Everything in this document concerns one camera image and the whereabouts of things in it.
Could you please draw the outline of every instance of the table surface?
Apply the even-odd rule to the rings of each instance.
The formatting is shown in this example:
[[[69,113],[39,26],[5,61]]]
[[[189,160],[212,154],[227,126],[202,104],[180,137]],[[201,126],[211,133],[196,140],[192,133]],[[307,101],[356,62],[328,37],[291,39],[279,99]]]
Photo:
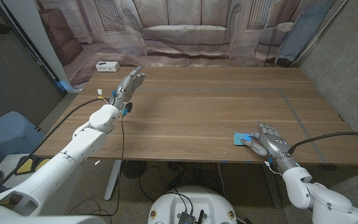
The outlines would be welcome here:
[[[79,104],[105,96],[134,68],[96,72],[62,114]],[[124,159],[192,162],[260,163],[263,157],[235,146],[234,132],[260,132],[257,122],[278,130],[289,144],[351,128],[338,116],[298,68],[143,68],[144,84],[124,117]],[[103,101],[74,112],[39,148],[52,157],[71,140]],[[93,158],[120,159],[121,122]],[[297,147],[302,164],[358,166],[358,137],[338,136]]]

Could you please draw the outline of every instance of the robot finger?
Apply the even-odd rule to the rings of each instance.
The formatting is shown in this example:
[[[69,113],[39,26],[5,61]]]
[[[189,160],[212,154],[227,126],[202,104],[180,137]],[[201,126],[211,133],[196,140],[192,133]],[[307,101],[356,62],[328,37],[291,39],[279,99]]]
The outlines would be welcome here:
[[[251,136],[252,138],[256,138],[256,139],[260,139],[260,133],[249,133],[249,136]]]
[[[260,146],[259,144],[256,143],[252,143],[250,141],[247,141],[245,139],[241,139],[241,142],[250,147],[254,152],[256,152],[256,154],[260,155],[260,156],[266,156],[267,155],[267,149],[264,148],[263,146]]]

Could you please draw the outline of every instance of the couch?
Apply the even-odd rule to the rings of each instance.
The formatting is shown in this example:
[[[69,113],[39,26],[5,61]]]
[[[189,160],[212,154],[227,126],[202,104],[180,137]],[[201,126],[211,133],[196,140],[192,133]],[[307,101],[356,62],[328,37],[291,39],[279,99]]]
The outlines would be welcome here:
[[[188,55],[229,54],[241,0],[122,0],[147,50]]]
[[[269,19],[259,35],[255,58],[294,61],[314,36],[334,0],[278,0],[270,5]]]
[[[39,11],[49,41],[62,65],[68,65],[83,51],[82,45],[67,24],[60,9]]]

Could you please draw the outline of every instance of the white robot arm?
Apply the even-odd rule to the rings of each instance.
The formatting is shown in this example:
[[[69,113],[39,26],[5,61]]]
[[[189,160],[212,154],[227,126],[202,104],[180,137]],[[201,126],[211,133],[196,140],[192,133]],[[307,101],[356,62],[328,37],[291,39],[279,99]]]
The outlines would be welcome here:
[[[259,123],[259,126],[262,134],[251,133],[250,136],[258,139],[263,146],[245,139],[242,142],[257,154],[269,155],[273,159],[282,173],[288,198],[295,207],[313,209],[312,221],[315,224],[358,223],[358,208],[353,207],[348,198],[322,184],[311,184],[311,175],[287,153],[290,146],[277,130],[263,123]]]
[[[133,92],[142,84],[145,74],[141,67],[133,70],[120,83],[117,94],[110,100],[113,104],[103,105],[94,112],[89,121],[79,127],[71,142],[56,156],[18,186],[0,193],[0,216],[37,216],[48,198],[71,175],[75,168],[98,152],[105,144],[107,135],[114,131],[112,122],[117,121]],[[7,200],[17,201],[11,208],[1,206]]]

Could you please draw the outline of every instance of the robotic hand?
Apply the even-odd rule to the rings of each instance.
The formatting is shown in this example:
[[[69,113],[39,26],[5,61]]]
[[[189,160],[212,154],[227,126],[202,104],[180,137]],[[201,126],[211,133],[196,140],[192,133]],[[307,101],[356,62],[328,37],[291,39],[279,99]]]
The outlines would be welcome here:
[[[258,124],[262,134],[250,133],[249,136],[259,140],[262,146],[245,139],[241,141],[258,155],[269,155],[273,159],[282,173],[288,198],[295,207],[312,208],[312,221],[315,224],[358,223],[358,208],[354,208],[348,198],[322,184],[311,184],[312,176],[288,154],[290,146],[280,137],[278,131],[267,124]]]
[[[259,140],[263,146],[245,139],[241,139],[241,142],[260,156],[271,156],[282,173],[297,167],[294,158],[287,153],[290,146],[280,137],[278,131],[268,124],[258,122],[258,125],[262,133],[250,133],[249,136]]]
[[[141,66],[137,67],[135,70],[131,71],[122,82],[118,85],[116,90],[116,95],[114,101],[110,101],[110,104],[113,104],[118,109],[123,109],[124,105],[132,98],[135,90],[143,84],[146,75],[144,73],[139,73],[142,69]]]
[[[108,105],[103,105],[98,111],[89,117],[89,121],[81,125],[73,133],[76,137],[85,128],[92,128],[110,135],[114,131],[113,122],[116,122],[135,90],[143,84],[146,78],[144,73],[139,73],[141,66],[131,71],[118,85],[116,94],[110,99]]]

